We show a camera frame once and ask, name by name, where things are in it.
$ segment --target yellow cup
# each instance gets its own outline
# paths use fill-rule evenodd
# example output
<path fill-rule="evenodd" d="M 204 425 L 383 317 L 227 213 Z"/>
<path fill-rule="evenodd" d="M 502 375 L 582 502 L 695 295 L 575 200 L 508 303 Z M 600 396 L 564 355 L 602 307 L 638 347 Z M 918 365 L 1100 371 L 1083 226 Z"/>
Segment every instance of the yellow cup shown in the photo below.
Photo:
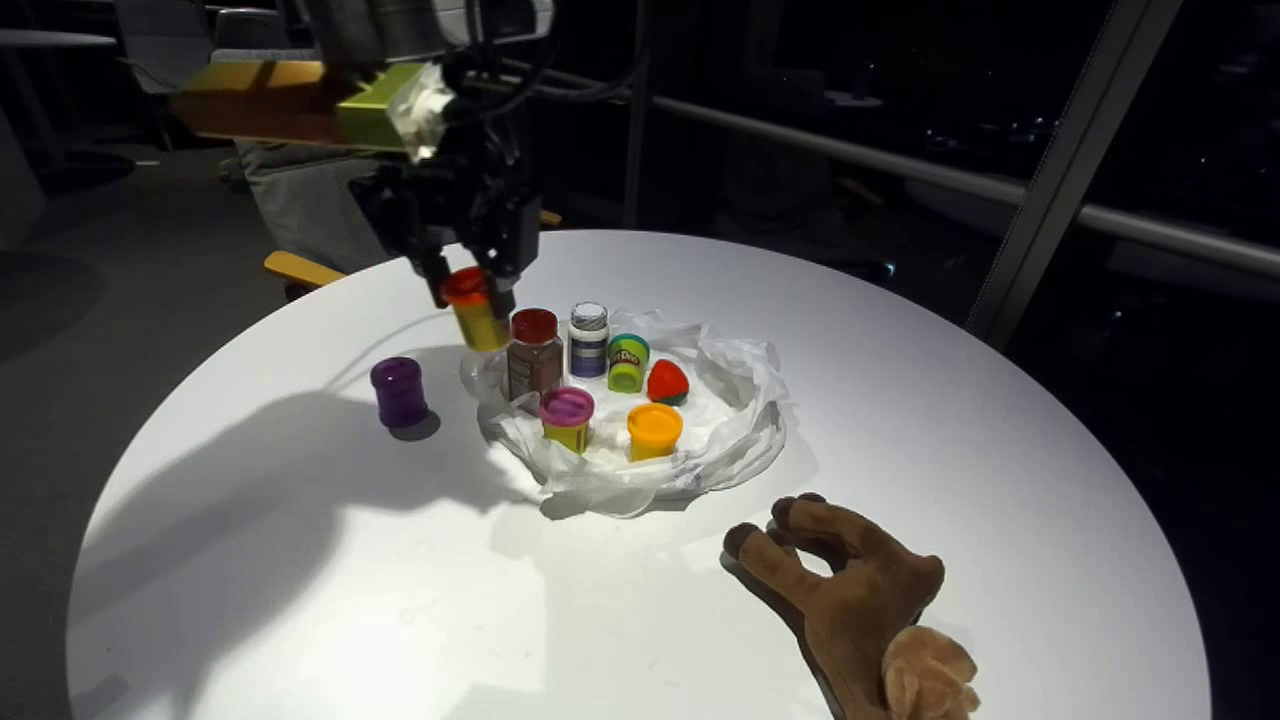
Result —
<path fill-rule="evenodd" d="M 631 460 L 672 456 L 679 442 L 685 419 L 665 405 L 638 405 L 627 416 L 627 431 L 631 431 Z"/>

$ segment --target clear plastic bag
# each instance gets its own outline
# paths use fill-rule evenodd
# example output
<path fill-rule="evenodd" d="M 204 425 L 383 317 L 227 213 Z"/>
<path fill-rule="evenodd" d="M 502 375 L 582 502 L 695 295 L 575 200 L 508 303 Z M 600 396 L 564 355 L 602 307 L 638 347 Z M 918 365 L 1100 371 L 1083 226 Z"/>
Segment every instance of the clear plastic bag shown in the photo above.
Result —
<path fill-rule="evenodd" d="M 736 488 L 759 477 L 788 442 L 792 412 L 777 351 L 767 345 L 716 334 L 700 323 L 672 328 L 659 317 L 614 317 L 638 330 L 655 359 L 687 371 L 679 405 L 685 436 L 676 456 L 627 460 L 623 419 L 644 396 L 607 391 L 602 379 L 570 379 L 596 396 L 591 448 L 582 456 L 545 438 L 526 398 L 502 398 L 502 359 L 489 355 L 474 375 L 481 426 L 526 477 L 517 488 L 546 511 L 638 517 L 655 502 L 685 506 L 705 492 Z"/>

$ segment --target brown glove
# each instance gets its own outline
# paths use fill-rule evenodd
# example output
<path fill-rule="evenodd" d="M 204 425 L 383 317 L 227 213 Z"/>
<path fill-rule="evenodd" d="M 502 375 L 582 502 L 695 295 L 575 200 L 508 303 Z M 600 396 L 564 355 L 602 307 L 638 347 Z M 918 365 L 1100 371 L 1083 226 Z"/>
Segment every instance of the brown glove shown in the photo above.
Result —
<path fill-rule="evenodd" d="M 830 575 L 806 570 L 797 547 L 825 554 Z M 722 567 L 792 624 L 838 720 L 930 720 L 945 708 L 974 708 L 960 643 L 934 633 L 899 634 L 939 590 L 945 562 L 907 553 L 858 511 L 825 495 L 777 498 L 767 531 L 739 523 L 722 535 Z"/>

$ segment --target red cap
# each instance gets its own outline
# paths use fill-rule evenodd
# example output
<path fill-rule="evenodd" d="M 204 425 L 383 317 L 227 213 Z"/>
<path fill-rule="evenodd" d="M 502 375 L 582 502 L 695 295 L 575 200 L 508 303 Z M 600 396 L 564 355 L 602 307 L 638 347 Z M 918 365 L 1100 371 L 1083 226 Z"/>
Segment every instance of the red cap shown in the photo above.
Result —
<path fill-rule="evenodd" d="M 554 312 L 546 312 L 546 307 L 524 307 L 512 317 L 512 334 L 521 345 L 546 345 L 546 338 L 554 338 L 554 328 L 558 328 Z"/>
<path fill-rule="evenodd" d="M 481 271 L 481 266 L 451 271 L 451 276 L 444 279 L 440 295 L 444 295 L 448 303 L 489 303 L 483 271 Z"/>

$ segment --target purple cap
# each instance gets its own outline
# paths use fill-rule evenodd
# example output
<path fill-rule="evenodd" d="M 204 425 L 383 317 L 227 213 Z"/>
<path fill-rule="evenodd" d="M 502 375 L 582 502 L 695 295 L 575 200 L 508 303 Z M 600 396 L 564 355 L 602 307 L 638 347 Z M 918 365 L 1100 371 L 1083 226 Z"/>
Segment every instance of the purple cap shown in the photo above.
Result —
<path fill-rule="evenodd" d="M 596 398 L 579 388 L 553 388 L 545 396 L 545 425 L 589 425 L 596 416 Z"/>
<path fill-rule="evenodd" d="M 387 355 L 381 365 L 372 365 L 369 379 L 374 388 L 374 416 L 387 426 L 410 426 L 421 419 L 428 419 L 428 398 L 425 398 L 425 384 L 421 384 L 421 365 L 406 355 Z"/>

